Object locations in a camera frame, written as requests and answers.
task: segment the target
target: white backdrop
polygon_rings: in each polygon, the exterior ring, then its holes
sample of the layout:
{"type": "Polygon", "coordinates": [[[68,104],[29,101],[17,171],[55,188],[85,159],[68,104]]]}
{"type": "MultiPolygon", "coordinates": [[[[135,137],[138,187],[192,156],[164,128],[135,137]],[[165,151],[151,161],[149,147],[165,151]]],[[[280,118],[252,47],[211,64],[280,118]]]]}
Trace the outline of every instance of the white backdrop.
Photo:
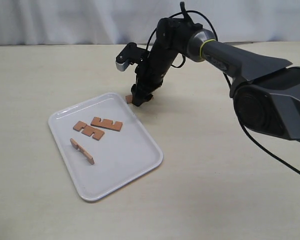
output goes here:
{"type": "MultiPolygon", "coordinates": [[[[179,0],[0,0],[0,45],[146,43],[179,0]]],[[[300,41],[300,0],[185,0],[222,42],[300,41]]],[[[204,26],[199,17],[194,18],[204,26]]]]}

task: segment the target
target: table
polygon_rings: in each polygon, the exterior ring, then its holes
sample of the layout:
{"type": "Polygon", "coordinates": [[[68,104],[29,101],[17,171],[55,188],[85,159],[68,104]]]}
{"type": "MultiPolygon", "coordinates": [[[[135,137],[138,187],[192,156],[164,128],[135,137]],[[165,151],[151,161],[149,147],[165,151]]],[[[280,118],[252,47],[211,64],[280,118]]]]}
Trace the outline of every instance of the table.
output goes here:
{"type": "MultiPolygon", "coordinates": [[[[237,47],[300,66],[300,42],[237,47]]],[[[122,48],[0,46],[0,240],[300,240],[300,176],[248,140],[207,62],[172,68],[151,102],[130,106],[162,165],[99,202],[78,196],[48,118],[129,94],[135,66],[117,71],[122,48]]],[[[300,169],[299,143],[252,135],[300,169]]]]}

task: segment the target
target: yellow ring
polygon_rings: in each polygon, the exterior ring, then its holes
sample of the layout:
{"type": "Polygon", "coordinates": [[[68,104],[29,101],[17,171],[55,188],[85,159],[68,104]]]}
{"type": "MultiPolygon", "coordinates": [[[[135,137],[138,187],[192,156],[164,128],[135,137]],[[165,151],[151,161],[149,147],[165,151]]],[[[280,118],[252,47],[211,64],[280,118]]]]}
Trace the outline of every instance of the yellow ring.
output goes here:
{"type": "Polygon", "coordinates": [[[199,53],[200,58],[205,59],[205,58],[202,57],[202,55],[201,55],[201,52],[202,52],[201,50],[202,50],[202,48],[204,47],[204,45],[205,45],[206,43],[212,42],[212,41],[215,41],[215,39],[209,39],[209,40],[207,40],[207,41],[204,41],[204,42],[201,44],[201,46],[200,46],[200,53],[199,53]]]}

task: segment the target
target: white tray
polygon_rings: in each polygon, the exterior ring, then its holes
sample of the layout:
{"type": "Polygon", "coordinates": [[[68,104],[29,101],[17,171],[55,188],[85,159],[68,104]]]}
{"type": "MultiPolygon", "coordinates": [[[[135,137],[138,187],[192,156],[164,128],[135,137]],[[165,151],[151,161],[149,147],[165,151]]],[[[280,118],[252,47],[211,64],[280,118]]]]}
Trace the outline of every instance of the white tray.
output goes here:
{"type": "Polygon", "coordinates": [[[116,93],[106,93],[50,116],[49,127],[80,197],[97,201],[127,183],[158,167],[163,152],[116,93]],[[123,122],[121,131],[102,129],[99,140],[73,130],[82,121],[90,124],[94,117],[123,122]],[[70,143],[73,138],[90,155],[95,164],[70,143]]]}

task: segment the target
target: robotic arm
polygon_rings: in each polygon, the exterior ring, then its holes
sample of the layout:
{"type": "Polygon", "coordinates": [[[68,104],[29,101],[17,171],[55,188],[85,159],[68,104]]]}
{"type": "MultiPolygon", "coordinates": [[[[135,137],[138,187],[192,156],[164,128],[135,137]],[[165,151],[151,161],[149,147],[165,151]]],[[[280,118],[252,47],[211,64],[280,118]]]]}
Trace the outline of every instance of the robotic arm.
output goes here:
{"type": "Polygon", "coordinates": [[[232,78],[230,98],[239,121],[248,129],[300,142],[300,67],[286,59],[255,54],[221,43],[210,30],[194,23],[180,3],[183,18],[162,18],[148,51],[131,42],[116,57],[120,71],[135,68],[131,88],[135,106],[148,102],[178,54],[207,61],[232,78]]]}

